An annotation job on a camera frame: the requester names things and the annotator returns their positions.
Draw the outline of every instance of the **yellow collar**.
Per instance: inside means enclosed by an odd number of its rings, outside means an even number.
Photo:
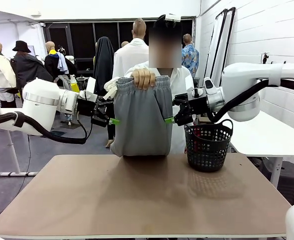
[[[51,55],[55,55],[57,52],[56,52],[56,50],[54,50],[54,49],[52,49],[52,50],[50,50],[49,51],[49,54],[51,54]]]

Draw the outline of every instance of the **blue floral shirt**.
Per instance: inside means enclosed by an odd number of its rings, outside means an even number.
[[[196,76],[199,67],[199,52],[192,44],[182,49],[182,65],[189,69],[192,77]]]

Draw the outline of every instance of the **bare foot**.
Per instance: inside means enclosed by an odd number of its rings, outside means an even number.
[[[108,143],[106,145],[106,148],[110,148],[110,145],[113,143],[114,139],[108,140]]]

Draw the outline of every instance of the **white jacket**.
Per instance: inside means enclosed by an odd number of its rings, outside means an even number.
[[[130,68],[148,60],[149,47],[142,39],[134,38],[115,52],[112,78],[123,77]]]
[[[129,78],[131,73],[136,69],[149,69],[150,71],[154,72],[156,77],[160,76],[158,69],[156,68],[149,68],[149,62],[144,62],[141,64],[136,65],[128,70],[125,77]],[[170,87],[171,87],[171,94],[172,100],[174,99],[175,95],[178,94],[185,94],[192,92],[193,88],[193,79],[191,77],[190,71],[182,66],[181,68],[174,68],[170,77]],[[180,108],[179,106],[173,106],[173,116],[175,116]],[[171,154],[183,154],[186,146],[186,137],[184,126],[178,126],[173,124],[172,126],[172,137],[171,137]]]
[[[16,76],[13,72],[10,61],[3,55],[0,55],[0,89],[15,88]]]

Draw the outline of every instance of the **elastic waistband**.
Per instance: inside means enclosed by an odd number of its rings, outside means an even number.
[[[135,90],[144,91],[136,88],[136,86],[134,85],[133,77],[123,77],[118,79],[117,88],[118,94],[128,94]],[[156,77],[155,85],[150,88],[152,88],[153,90],[170,88],[170,78],[168,76],[158,76]]]

